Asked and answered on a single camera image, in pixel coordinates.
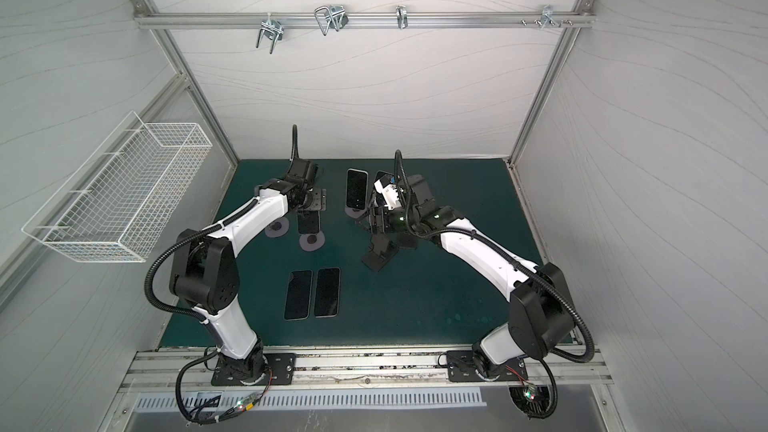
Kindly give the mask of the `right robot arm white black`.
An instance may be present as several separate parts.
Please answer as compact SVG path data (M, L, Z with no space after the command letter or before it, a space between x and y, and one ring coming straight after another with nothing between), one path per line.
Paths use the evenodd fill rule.
M490 239L461 212L437 203L420 175L385 174L373 186L369 200L372 249L366 265L379 271L400 246L430 241L468 264L502 294L508 303L507 321L472 347L478 373L494 377L509 361L543 360L556 355L572 362L589 361L594 344L585 342L580 355L559 348L584 320L574 307L563 272L554 264L526 260Z

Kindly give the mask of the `purple phone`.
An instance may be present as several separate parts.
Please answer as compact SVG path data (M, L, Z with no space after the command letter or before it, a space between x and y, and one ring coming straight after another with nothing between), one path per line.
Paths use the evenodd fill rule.
M340 304L339 268L320 269L317 274L313 314L318 318L335 317Z

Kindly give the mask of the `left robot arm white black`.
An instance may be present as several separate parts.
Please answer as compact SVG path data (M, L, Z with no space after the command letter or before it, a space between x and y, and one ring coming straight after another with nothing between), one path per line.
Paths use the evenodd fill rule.
M318 165L294 158L288 172L255 188L254 196L213 225L209 232L187 230L173 254L170 292L214 338L228 365L256 375L264 368L263 345L239 305L239 253L273 222L314 199Z

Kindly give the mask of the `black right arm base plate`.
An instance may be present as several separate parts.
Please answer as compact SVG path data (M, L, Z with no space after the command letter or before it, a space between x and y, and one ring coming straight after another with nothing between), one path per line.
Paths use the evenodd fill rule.
M503 364L484 359L477 351L448 350L437 358L437 365L447 370L452 383L515 382L526 383L528 374L522 358L512 358Z

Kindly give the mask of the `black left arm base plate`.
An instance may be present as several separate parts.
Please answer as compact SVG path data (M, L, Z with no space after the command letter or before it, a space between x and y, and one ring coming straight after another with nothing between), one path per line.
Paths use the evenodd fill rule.
M216 387L290 385L296 355L293 353L258 353L246 359L220 354L213 370L211 385Z

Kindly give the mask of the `silver phone black screen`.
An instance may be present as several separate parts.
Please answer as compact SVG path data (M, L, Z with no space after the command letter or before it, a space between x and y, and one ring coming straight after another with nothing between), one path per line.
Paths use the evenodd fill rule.
M311 270L299 270L290 274L283 315L286 321L303 320L309 316L312 283Z

